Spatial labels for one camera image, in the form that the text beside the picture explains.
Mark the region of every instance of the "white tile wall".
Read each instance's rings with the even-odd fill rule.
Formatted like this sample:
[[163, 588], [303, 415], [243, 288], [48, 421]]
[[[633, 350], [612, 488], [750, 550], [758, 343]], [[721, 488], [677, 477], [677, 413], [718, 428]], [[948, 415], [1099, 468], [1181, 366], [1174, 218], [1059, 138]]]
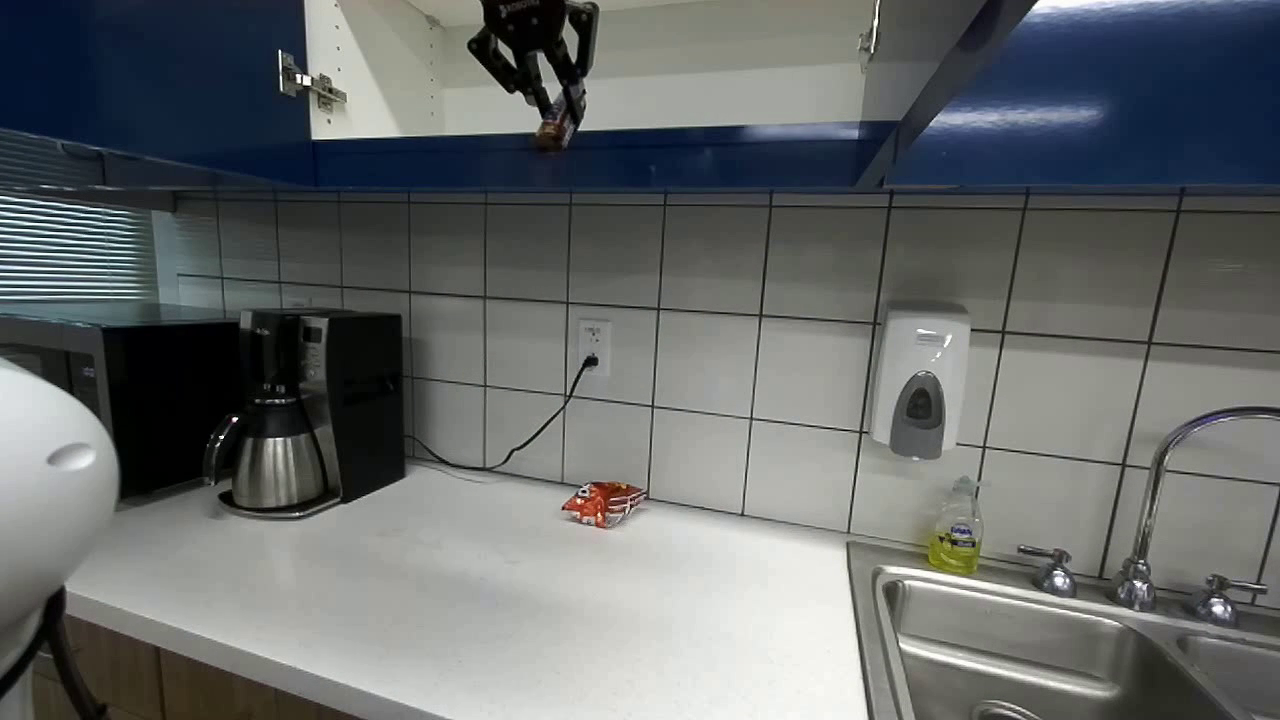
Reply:
[[[985, 477], [988, 550], [1065, 543], [1099, 570], [1124, 557], [1134, 477], [1158, 434], [1217, 404], [1280, 404], [1275, 207], [1275, 194], [186, 200], [155, 214], [155, 254], [181, 302], [403, 313], [413, 430], [451, 460], [524, 439], [578, 372], [578, 322], [608, 320], [612, 377], [586, 377], [586, 400], [513, 470], [623, 477], [656, 500], [894, 543], [920, 543], [943, 488]], [[933, 464], [858, 430], [875, 316], [899, 301], [965, 302], [981, 328], [965, 446]], [[1165, 578], [1213, 565], [1280, 593], [1271, 430], [1225, 423], [1174, 455], [1205, 477], [1162, 500]]]

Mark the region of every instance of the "yellow bottle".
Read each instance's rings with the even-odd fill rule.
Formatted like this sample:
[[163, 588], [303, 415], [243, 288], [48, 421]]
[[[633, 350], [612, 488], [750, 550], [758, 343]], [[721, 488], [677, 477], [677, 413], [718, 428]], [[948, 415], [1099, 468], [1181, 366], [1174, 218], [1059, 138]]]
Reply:
[[924, 535], [924, 565], [953, 576], [974, 576], [985, 557], [981, 488], [961, 477]]

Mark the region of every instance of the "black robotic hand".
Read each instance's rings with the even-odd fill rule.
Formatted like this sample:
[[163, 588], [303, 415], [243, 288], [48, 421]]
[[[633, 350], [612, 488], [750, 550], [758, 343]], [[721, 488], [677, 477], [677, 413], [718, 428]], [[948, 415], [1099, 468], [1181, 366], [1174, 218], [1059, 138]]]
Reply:
[[[539, 110], [539, 147], [567, 147], [587, 115], [587, 70], [597, 59], [597, 0], [479, 0], [486, 26], [472, 37], [472, 56], [503, 93], [522, 93]], [[566, 25], [578, 32], [578, 56], [567, 56]], [[559, 98], [551, 104], [539, 56], [548, 56]]]

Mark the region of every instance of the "red snack package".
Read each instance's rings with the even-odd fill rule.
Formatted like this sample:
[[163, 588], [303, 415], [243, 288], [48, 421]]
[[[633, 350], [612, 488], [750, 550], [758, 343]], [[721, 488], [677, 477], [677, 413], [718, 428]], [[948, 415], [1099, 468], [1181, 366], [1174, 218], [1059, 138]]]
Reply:
[[612, 527], [623, 524], [639, 507], [643, 490], [621, 479], [597, 479], [574, 490], [559, 512], [567, 521]]

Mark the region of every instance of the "kitchen counter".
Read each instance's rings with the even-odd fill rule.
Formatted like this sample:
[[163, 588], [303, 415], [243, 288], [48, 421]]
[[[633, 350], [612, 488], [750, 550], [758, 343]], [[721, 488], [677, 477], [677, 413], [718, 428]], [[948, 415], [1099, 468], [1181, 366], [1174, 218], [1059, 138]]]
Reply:
[[413, 468], [273, 524], [199, 488], [121, 512], [70, 609], [352, 714], [869, 714], [841, 535], [660, 503], [597, 532], [566, 497]]

